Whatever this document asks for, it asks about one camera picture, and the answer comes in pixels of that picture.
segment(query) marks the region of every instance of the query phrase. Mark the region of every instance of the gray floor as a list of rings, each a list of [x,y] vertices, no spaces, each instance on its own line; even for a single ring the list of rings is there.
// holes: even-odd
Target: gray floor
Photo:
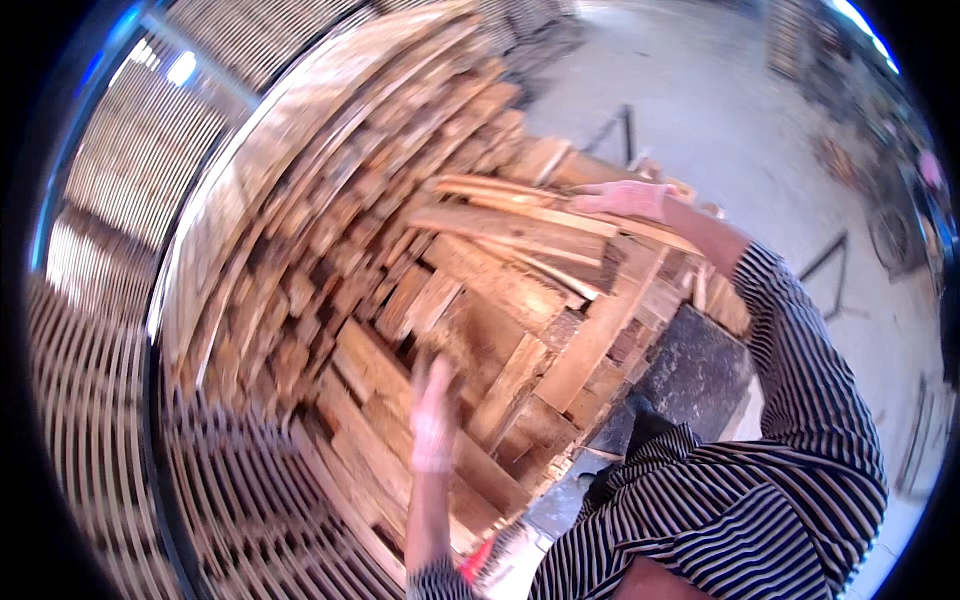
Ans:
[[[892,481],[909,444],[920,374],[937,379],[942,370],[929,276],[888,281],[868,236],[866,200],[832,180],[812,153],[810,136],[832,126],[765,67],[763,15],[637,0],[589,3],[583,18],[586,43],[539,73],[542,93],[527,111],[530,133],[583,146],[629,103],[638,145],[652,147],[664,172],[694,185],[699,202],[722,205],[730,222],[795,269],[847,230],[845,304],[866,315],[841,316],[829,329],[873,410]],[[618,158],[613,146],[603,152]],[[808,284],[822,308],[829,308],[837,275],[835,266],[825,268]],[[758,435],[761,405],[758,397],[737,438]],[[849,597],[873,595],[922,509],[922,501],[891,499],[876,549]],[[526,589],[528,575],[517,572],[523,575],[515,583]]]

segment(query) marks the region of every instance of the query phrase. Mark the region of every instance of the striped shirt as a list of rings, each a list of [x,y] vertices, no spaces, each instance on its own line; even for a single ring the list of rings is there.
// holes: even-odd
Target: striped shirt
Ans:
[[[530,598],[611,597],[636,555],[716,598],[830,598],[850,582],[886,509],[870,410],[782,258],[754,243],[733,285],[763,438],[699,444],[683,424],[641,446],[547,552]],[[472,597],[450,560],[411,574],[407,595]]]

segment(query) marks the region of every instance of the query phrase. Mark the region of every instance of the wood pile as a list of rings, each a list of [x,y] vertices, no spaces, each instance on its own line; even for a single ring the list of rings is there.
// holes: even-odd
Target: wood pile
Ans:
[[[168,397],[287,423],[393,573],[418,352],[468,375],[462,556],[566,473],[703,261],[663,226],[564,208],[570,185],[639,176],[527,137],[478,24],[431,5],[304,59],[211,167],[166,289]]]

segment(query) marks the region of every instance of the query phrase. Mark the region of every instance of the shirt sleeve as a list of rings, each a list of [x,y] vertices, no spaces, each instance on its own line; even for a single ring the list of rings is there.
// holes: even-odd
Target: shirt sleeve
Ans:
[[[752,317],[763,439],[855,468],[886,485],[876,428],[827,324],[782,257],[754,242],[733,273]]]
[[[477,598],[449,557],[407,575],[409,600],[473,600]]]

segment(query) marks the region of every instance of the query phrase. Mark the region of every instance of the hand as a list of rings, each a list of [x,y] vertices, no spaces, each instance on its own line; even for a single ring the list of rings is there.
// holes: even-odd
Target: hand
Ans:
[[[578,212],[609,212],[665,223],[663,198],[676,195],[677,188],[670,183],[624,180],[581,185],[576,192],[572,208]]]
[[[456,439],[456,410],[450,384],[456,371],[449,358],[422,355],[414,365],[410,429],[414,448],[410,468],[414,472],[450,472]]]

